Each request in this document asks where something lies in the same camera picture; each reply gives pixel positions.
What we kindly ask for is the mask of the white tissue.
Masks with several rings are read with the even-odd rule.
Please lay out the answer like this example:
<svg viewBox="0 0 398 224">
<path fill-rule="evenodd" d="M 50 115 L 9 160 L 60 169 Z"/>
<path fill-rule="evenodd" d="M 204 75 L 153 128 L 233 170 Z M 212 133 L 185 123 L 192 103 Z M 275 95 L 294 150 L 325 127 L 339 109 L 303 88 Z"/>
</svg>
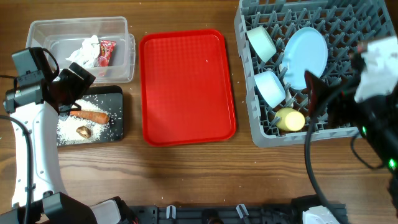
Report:
<svg viewBox="0 0 398 224">
<path fill-rule="evenodd" d="M 85 39 L 81 47 L 75 50 L 66 60 L 75 62 L 83 68 L 94 68 L 98 64 L 100 41 L 97 35 Z"/>
</svg>

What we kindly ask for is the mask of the yellow plastic cup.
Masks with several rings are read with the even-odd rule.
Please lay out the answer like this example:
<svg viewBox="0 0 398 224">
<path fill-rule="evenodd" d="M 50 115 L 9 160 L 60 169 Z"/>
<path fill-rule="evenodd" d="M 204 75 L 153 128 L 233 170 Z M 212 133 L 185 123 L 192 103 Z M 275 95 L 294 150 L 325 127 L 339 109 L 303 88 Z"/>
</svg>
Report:
<svg viewBox="0 0 398 224">
<path fill-rule="evenodd" d="M 304 115 L 293 108 L 282 108 L 275 114 L 276 126 L 283 131 L 300 131 L 305 125 Z"/>
</svg>

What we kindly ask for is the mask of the light blue plate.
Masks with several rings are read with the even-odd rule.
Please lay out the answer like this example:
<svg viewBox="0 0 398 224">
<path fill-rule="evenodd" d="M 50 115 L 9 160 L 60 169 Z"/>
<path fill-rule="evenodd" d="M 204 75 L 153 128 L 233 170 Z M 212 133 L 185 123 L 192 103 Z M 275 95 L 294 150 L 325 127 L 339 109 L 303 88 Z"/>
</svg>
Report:
<svg viewBox="0 0 398 224">
<path fill-rule="evenodd" d="M 320 78 L 328 60 L 328 47 L 325 38 L 312 27 L 299 29 L 288 41 L 280 70 L 287 71 L 283 80 L 295 90 L 305 89 L 305 71 Z"/>
</svg>

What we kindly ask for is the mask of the light blue bowl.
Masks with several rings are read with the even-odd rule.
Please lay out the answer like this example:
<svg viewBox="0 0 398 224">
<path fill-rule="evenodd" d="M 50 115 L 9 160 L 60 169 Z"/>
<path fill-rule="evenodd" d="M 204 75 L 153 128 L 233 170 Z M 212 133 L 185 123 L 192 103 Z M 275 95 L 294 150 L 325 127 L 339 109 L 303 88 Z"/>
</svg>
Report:
<svg viewBox="0 0 398 224">
<path fill-rule="evenodd" d="M 261 96 L 271 108 L 277 107 L 285 100 L 284 87 L 274 72 L 267 70 L 258 73 L 254 80 Z"/>
</svg>

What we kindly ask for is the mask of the orange carrot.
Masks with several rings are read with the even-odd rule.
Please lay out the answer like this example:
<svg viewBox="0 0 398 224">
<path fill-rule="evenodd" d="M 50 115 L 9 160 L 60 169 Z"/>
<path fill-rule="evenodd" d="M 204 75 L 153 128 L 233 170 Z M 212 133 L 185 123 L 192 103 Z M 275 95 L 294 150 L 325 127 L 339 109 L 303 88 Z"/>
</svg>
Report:
<svg viewBox="0 0 398 224">
<path fill-rule="evenodd" d="M 80 110 L 80 111 L 71 111 L 70 114 L 82 119 L 90 120 L 98 124 L 107 124 L 109 122 L 109 116 L 105 113 Z"/>
</svg>

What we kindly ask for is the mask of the brown food scrap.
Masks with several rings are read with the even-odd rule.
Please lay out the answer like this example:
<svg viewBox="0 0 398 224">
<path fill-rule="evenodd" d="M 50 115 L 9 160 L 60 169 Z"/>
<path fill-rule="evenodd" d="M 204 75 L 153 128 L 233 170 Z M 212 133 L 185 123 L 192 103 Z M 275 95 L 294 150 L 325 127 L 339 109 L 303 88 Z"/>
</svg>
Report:
<svg viewBox="0 0 398 224">
<path fill-rule="evenodd" d="M 76 132 L 83 138 L 89 139 L 91 137 L 91 130 L 86 126 L 80 126 L 76 129 Z"/>
</svg>

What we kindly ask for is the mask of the red snack wrapper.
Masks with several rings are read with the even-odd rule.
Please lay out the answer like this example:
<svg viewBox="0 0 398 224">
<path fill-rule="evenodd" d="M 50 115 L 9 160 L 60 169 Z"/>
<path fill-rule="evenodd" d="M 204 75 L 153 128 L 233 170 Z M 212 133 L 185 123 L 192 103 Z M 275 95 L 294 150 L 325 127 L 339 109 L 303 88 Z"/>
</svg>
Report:
<svg viewBox="0 0 398 224">
<path fill-rule="evenodd" d="M 111 59 L 111 54 L 116 46 L 116 41 L 101 40 L 99 46 L 98 66 L 107 67 Z"/>
</svg>

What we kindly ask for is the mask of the mint green bowl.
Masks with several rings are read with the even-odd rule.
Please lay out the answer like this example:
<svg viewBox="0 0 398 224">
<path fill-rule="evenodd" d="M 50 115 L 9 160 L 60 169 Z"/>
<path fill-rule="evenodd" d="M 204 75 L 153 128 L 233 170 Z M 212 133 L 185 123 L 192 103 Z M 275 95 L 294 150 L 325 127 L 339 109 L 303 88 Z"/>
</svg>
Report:
<svg viewBox="0 0 398 224">
<path fill-rule="evenodd" d="M 276 47 L 263 26 L 247 31 L 247 36 L 254 51 L 263 62 L 267 62 L 276 54 Z"/>
</svg>

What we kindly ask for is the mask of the white plastic spoon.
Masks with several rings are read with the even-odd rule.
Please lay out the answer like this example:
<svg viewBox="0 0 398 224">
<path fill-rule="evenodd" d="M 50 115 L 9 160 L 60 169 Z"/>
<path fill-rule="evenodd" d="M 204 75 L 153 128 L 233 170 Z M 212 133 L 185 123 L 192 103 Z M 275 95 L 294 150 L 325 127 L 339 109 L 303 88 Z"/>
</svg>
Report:
<svg viewBox="0 0 398 224">
<path fill-rule="evenodd" d="M 294 106 L 294 99 L 289 91 L 290 83 L 288 83 L 285 78 L 282 79 L 284 83 L 284 90 L 285 90 L 285 102 L 287 103 L 286 107 L 293 108 Z"/>
</svg>

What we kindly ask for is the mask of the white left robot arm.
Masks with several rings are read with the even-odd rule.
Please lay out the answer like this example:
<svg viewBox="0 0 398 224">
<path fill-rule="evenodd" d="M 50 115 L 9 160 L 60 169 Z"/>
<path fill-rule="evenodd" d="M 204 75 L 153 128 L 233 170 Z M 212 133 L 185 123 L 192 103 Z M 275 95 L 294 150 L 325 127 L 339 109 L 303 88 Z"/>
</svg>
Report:
<svg viewBox="0 0 398 224">
<path fill-rule="evenodd" d="M 139 223 L 119 197 L 87 206 L 67 195 L 57 149 L 58 117 L 71 109 L 95 77 L 76 63 L 68 69 L 24 70 L 6 92 L 4 119 L 12 122 L 16 139 L 16 187 L 12 210 L 1 223 Z"/>
</svg>

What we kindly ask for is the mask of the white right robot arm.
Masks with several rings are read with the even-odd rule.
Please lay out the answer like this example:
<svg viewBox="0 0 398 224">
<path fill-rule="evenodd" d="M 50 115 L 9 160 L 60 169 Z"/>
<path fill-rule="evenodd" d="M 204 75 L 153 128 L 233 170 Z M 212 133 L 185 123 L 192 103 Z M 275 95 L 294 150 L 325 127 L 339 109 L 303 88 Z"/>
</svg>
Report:
<svg viewBox="0 0 398 224">
<path fill-rule="evenodd" d="M 392 174 L 388 191 L 392 204 L 397 207 L 397 85 L 386 95 L 376 95 L 367 100 L 354 101 L 354 93 L 364 78 L 355 75 L 346 83 L 327 86 L 309 71 L 305 72 L 305 82 L 310 93 L 310 123 L 305 137 L 304 158 L 308 177 L 321 203 L 339 223 L 348 223 L 324 196 L 312 169 L 310 145 L 318 117 L 328 111 L 329 125 L 340 126 L 353 123 L 361 135 L 379 156 L 382 164 Z"/>
</svg>

